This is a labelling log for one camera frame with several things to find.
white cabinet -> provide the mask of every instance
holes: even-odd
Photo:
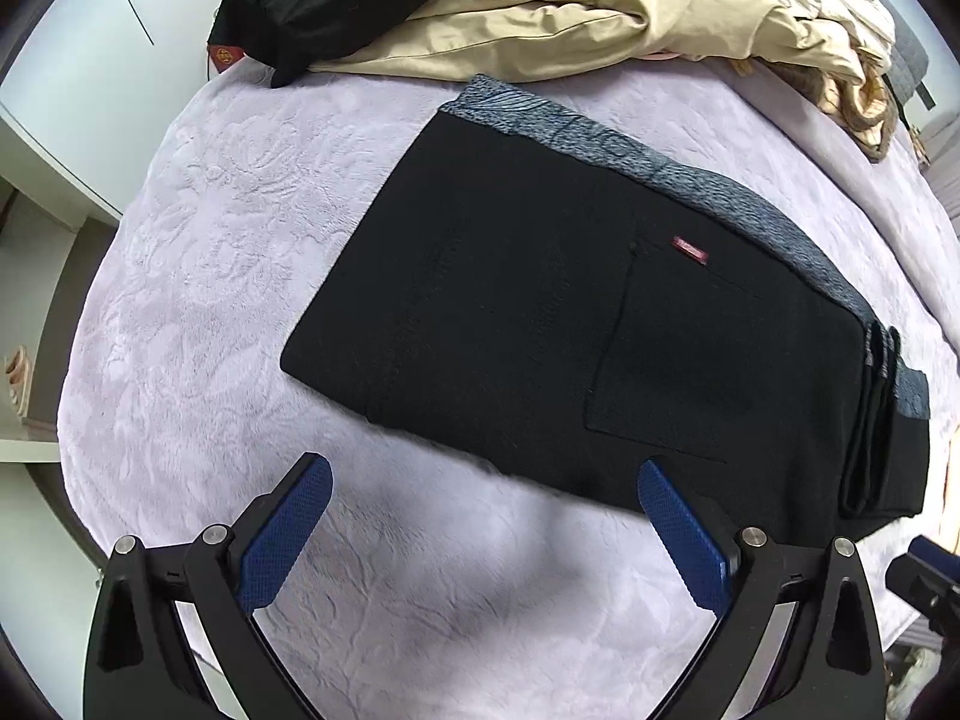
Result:
[[[56,0],[0,85],[5,113],[59,172],[119,212],[206,81],[220,0]]]

blue gripper pad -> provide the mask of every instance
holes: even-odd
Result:
[[[333,495],[330,463],[317,455],[240,560],[237,603],[245,614],[270,605]]]
[[[907,552],[931,568],[936,568],[945,577],[960,581],[960,556],[952,555],[929,538],[917,536],[910,542]]]
[[[694,603],[722,617],[731,600],[730,567],[726,557],[664,471],[652,460],[640,466],[637,497]]]

black folded pants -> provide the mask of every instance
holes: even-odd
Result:
[[[716,218],[440,112],[281,367],[371,422],[623,509],[665,456],[734,523],[823,546],[923,506],[928,422],[898,413],[899,349],[869,329]]]

lavender blanket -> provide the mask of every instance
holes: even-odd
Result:
[[[871,167],[784,84],[720,63],[627,63],[532,88],[757,191],[904,333],[906,364],[930,384],[928,501],[859,546],[890,643],[915,615],[883,571],[936,533],[960,419],[944,338],[960,338],[960,253],[905,133]],[[301,452],[323,453],[328,514],[257,619],[325,717],[642,718],[713,621],[649,523],[367,424],[277,366],[392,167],[456,93],[325,74],[272,90],[246,59],[196,95],[83,311],[59,413],[67,490],[107,550],[124,533],[174,543],[231,522]]]

pile of clothes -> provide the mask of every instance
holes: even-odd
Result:
[[[872,161],[896,105],[879,0],[224,0],[210,43],[275,68],[467,81],[571,76],[630,58],[757,57]]]

